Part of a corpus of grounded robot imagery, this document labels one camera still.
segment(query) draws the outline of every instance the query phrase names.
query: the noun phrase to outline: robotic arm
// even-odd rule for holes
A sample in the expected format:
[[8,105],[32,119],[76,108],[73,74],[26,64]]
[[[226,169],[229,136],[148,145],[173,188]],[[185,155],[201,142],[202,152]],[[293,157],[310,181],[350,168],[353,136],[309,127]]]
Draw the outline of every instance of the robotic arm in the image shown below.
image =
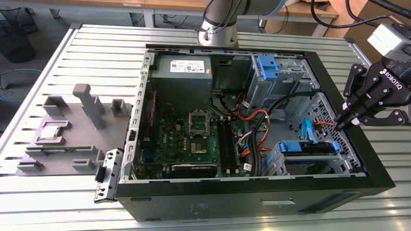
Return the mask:
[[[368,0],[399,15],[411,18],[411,11],[384,0]],[[285,0],[209,0],[198,32],[198,44],[214,47],[237,45],[236,19],[238,15],[274,14]],[[345,0],[349,16],[349,0]],[[314,15],[313,1],[310,13],[318,24],[330,28],[348,28],[360,24],[377,26],[368,42],[383,55],[380,62],[369,69],[353,64],[342,95],[346,98],[342,112],[336,116],[334,129],[341,130],[350,124],[365,126],[408,125],[411,120],[411,26],[391,15],[361,20],[349,25],[333,26],[320,21]],[[371,21],[389,18],[393,24],[375,24]],[[375,115],[388,107],[399,107],[387,118]]]
[[[409,125],[411,119],[411,26],[380,24],[368,38],[383,55],[367,68],[354,64],[342,91],[346,97],[342,112],[334,119],[334,129],[348,125]],[[399,107],[388,117],[375,115],[388,107]]]
[[238,15],[276,14],[285,0],[209,0],[204,10],[198,44],[234,47]]

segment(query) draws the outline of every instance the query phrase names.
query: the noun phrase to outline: motherboard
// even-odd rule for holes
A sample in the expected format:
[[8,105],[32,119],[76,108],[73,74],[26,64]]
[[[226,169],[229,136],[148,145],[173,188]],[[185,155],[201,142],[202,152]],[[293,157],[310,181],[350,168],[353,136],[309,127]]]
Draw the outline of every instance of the motherboard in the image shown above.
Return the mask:
[[156,148],[141,150],[134,163],[137,179],[244,176],[236,146],[242,131],[240,120],[212,118],[201,110],[160,119]]

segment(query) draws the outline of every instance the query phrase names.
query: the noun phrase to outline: case label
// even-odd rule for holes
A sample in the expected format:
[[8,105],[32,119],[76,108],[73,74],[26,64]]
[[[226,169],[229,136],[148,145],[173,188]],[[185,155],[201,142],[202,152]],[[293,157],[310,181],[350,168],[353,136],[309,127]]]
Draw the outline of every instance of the case label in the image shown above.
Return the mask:
[[204,73],[204,61],[201,60],[172,60],[169,72]]

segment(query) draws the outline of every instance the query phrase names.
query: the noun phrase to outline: mesh waste bin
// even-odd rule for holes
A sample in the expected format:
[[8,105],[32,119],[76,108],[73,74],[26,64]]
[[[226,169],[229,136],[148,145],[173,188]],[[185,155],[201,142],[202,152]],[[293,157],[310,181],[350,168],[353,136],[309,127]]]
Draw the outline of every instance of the mesh waste bin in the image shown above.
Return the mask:
[[0,20],[0,53],[12,63],[22,63],[34,57],[33,47],[16,21]]
[[9,22],[16,22],[25,34],[30,34],[37,30],[29,8],[0,9],[0,13]]

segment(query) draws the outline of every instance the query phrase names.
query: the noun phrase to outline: slotted aluminum table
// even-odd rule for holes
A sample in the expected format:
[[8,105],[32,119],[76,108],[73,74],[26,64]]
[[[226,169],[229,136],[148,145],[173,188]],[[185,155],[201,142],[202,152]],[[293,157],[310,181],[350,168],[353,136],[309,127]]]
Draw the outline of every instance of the slotted aluminum table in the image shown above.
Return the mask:
[[[325,214],[137,223],[118,203],[93,204],[93,176],[13,176],[46,96],[62,95],[68,103],[78,103],[73,85],[88,83],[102,103],[113,98],[130,103],[146,43],[196,45],[196,32],[96,25],[68,30],[0,139],[0,230],[411,230],[411,127],[363,128],[396,187]],[[338,38],[238,33],[238,45],[317,52],[340,91],[352,63],[369,64],[356,45]]]

